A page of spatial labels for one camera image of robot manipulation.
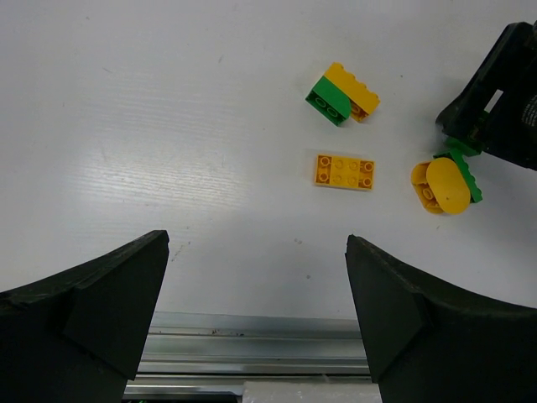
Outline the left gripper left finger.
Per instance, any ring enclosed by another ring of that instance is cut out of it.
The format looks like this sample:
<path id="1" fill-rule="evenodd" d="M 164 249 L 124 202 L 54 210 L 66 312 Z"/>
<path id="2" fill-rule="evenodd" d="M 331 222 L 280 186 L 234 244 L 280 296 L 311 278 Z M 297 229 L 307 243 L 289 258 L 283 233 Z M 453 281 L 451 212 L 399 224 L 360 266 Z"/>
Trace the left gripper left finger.
<path id="1" fill-rule="evenodd" d="M 119 402 L 138 371 L 169 258 L 154 230 L 1 294 L 3 402 Z"/>

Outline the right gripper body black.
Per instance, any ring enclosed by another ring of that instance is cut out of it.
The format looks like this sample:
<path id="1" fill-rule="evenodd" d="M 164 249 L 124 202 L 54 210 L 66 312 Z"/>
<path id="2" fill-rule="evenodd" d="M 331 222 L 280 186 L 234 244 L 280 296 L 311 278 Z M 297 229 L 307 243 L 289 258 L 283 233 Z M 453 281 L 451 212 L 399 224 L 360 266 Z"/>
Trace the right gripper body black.
<path id="1" fill-rule="evenodd" d="M 536 24 L 507 25 L 435 122 L 477 152 L 535 170 Z"/>

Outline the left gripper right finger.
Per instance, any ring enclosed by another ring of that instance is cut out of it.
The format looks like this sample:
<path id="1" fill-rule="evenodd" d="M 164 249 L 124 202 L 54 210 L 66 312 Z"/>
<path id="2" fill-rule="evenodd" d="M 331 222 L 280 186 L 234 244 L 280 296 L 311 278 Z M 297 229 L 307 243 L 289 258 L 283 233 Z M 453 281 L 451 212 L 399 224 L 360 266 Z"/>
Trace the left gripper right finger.
<path id="1" fill-rule="evenodd" d="M 462 289 L 350 236 L 345 254 L 385 402 L 533 402 L 536 311 Z"/>

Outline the yellow oval lego piece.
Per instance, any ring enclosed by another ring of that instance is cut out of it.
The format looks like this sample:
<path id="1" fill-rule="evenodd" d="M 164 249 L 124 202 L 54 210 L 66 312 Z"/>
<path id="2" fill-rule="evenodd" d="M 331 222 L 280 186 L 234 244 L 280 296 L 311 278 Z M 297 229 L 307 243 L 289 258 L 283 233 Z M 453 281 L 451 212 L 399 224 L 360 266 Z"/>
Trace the yellow oval lego piece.
<path id="1" fill-rule="evenodd" d="M 424 209 L 456 215 L 471 204 L 471 192 L 457 164 L 446 157 L 417 164 L 410 181 Z"/>

